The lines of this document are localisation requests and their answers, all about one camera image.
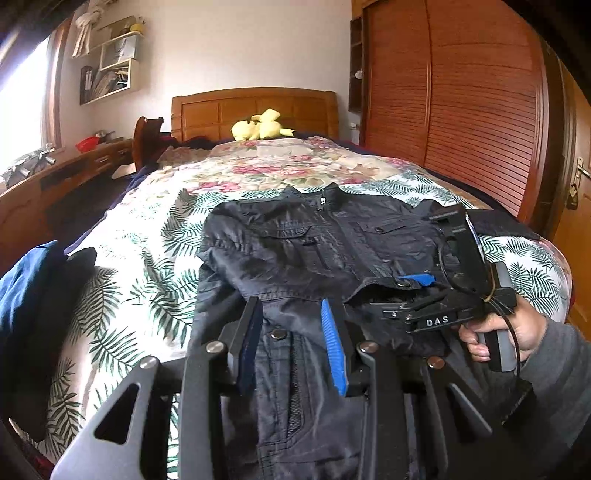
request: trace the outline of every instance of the yellow plush toy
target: yellow plush toy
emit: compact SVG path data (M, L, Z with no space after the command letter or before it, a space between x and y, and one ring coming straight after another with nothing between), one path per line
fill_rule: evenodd
M263 140L264 138L275 138L279 135L288 137L294 136L294 131L289 128L282 128L276 120L280 113L268 108L262 115L253 115L250 120L236 122L232 127L232 135L237 141Z

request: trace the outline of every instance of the black cable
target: black cable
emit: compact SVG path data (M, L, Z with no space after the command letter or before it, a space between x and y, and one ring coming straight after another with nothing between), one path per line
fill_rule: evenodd
M478 293L476 293L475 291L458 285L451 278L449 273L447 273L445 262L443 260L443 249L444 249L445 245L446 245L446 241L443 238L440 238L439 242L437 244L437 257L438 257L438 261L439 261L439 267L441 268L441 273L443 273L443 277L447 280L447 283L449 283L450 286L452 288L454 288L455 290L461 291L462 293L465 293L467 295L476 295L476 296L478 296L478 298L480 298L480 295L478 295Z
M441 238L439 239L439 242L437 244L437 257L439 260L439 267L441 268L441 273L443 273L443 277L445 277L447 282L455 290L461 291L462 293L466 293L468 295L477 296L480 300L484 301L484 299L482 299L480 297L480 295L478 295L477 292L470 290L469 288L461 287L454 280L452 280L451 276L449 275L449 273L446 270L445 262L443 260L443 248L445 247L445 244L446 244L445 240L441 239ZM519 341L517 340L517 334L515 333L515 329L513 328L511 321L507 317L505 310L503 310L503 307L507 311L510 311L511 309L507 305L505 305L503 302L501 302L500 300L495 299L495 298L491 298L488 301L488 303L491 305L491 307L493 308L495 313L498 316L503 318L503 320L505 321L505 323L507 325L507 328L509 329L509 332L511 333L511 336L513 338L513 343L515 345L515 354L517 356L517 371L515 372L515 375L517 376L517 378L520 378L521 377L521 355L520 355L521 351L519 349Z
M511 333L511 336L513 337L513 344L515 345L515 355L517 357L517 371L515 372L515 375L517 376L517 378L521 378L521 350L519 348L519 340L517 339L517 334L515 333L515 329L513 328L513 325L511 324L509 317L507 317L507 315L505 314L505 310L502 307L504 307L507 310L510 310L510 308L498 299L491 299L489 303L496 311L497 315L503 318L507 325L507 328L509 329L509 332Z

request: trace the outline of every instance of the window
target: window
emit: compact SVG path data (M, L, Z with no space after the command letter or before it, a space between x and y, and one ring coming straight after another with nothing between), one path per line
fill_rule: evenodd
M18 157L44 146L41 124L48 42L49 38L29 55L0 92L0 171Z
M61 147L61 66L72 17L64 20L0 90L0 174L16 159Z

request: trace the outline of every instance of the padlock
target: padlock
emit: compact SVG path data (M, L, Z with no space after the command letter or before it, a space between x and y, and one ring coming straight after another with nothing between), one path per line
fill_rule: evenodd
M566 208L576 210L579 207L579 190L577 184L573 183L569 188L569 196L566 199Z

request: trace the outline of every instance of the wooden wardrobe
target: wooden wardrobe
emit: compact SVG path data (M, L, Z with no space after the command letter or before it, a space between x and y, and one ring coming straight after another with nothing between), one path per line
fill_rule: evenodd
M362 8L362 145L473 185L542 230L562 148L553 53L502 0Z

